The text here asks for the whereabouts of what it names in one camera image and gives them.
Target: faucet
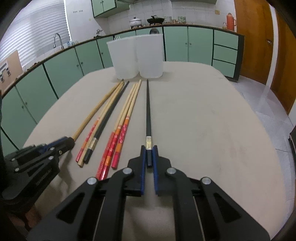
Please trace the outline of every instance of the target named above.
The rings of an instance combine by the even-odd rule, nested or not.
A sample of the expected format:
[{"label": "faucet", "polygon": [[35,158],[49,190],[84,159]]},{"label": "faucet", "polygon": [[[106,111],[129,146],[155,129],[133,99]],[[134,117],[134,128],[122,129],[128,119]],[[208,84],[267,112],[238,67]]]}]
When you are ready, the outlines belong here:
[{"label": "faucet", "polygon": [[59,36],[59,41],[61,42],[61,48],[62,48],[62,50],[64,49],[64,46],[63,46],[63,43],[62,43],[62,39],[61,39],[61,36],[58,34],[58,33],[56,33],[55,35],[54,35],[54,48],[56,47],[56,45],[55,45],[55,36],[56,35],[58,35]]}]

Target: white plastic container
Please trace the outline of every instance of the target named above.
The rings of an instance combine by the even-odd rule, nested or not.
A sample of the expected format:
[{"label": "white plastic container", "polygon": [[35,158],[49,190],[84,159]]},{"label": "white plastic container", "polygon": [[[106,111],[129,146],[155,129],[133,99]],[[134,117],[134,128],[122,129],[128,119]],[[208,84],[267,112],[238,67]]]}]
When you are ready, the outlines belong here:
[{"label": "white plastic container", "polygon": [[136,39],[140,75],[143,78],[159,78],[163,75],[163,35],[145,34]]},{"label": "white plastic container", "polygon": [[132,79],[139,73],[136,37],[126,37],[107,42],[118,79]]}]

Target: window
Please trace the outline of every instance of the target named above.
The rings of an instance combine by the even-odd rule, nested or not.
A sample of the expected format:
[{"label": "window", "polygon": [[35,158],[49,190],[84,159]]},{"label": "window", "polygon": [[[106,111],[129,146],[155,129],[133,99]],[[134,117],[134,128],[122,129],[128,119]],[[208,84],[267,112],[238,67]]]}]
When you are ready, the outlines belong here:
[{"label": "window", "polygon": [[[32,0],[13,20],[0,42],[0,62],[18,50],[22,67],[53,49],[54,34],[70,41],[63,0]],[[56,37],[56,46],[60,46]]]}]

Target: orange thermos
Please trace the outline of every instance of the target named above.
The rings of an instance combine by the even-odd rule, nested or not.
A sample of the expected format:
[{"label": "orange thermos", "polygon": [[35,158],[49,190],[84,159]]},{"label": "orange thermos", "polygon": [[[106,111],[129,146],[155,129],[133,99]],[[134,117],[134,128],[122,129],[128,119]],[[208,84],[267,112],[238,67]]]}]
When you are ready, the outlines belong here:
[{"label": "orange thermos", "polygon": [[234,17],[232,16],[232,14],[230,12],[227,14],[226,20],[227,20],[227,29],[234,31],[234,26],[237,25],[237,21],[236,21],[236,19],[234,19]]}]

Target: beige tablecloth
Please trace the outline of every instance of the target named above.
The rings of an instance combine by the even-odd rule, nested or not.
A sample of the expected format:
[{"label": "beige tablecloth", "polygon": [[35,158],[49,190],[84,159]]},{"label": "beige tablecloth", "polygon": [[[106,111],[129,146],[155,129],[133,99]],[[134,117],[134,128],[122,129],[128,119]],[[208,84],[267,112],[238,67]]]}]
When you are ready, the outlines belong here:
[{"label": "beige tablecloth", "polygon": [[[61,172],[36,205],[46,215],[88,177],[96,174],[123,103],[140,76],[131,80],[112,113],[88,165],[75,158],[97,118],[93,117],[72,151],[61,157]],[[84,76],[45,114],[25,145],[72,136],[92,108],[117,83],[114,68]],[[285,213],[285,188],[274,147],[261,122],[231,83],[213,67],[165,62],[163,76],[150,80],[152,143],[159,155],[188,177],[211,177],[273,237]],[[146,139],[146,81],[142,82],[118,168],[140,154]],[[174,240],[172,200],[154,193],[146,173],[142,198],[127,198],[123,240]]]}]

